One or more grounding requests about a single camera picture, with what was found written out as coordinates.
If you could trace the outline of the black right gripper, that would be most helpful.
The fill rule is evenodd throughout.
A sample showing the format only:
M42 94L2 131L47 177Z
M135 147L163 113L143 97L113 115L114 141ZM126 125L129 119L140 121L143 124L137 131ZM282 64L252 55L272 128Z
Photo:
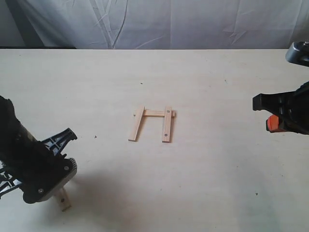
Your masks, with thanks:
M309 83L297 90L276 94L258 94L253 97L254 111L268 111L268 132L309 133Z

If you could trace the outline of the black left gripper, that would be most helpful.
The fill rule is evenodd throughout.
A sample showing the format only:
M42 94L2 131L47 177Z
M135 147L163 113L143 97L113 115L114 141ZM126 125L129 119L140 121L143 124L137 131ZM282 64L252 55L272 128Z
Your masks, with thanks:
M12 101L0 99L0 194L20 189L25 203L44 202L77 173L77 163L62 154L76 140L69 128L37 140L17 119Z

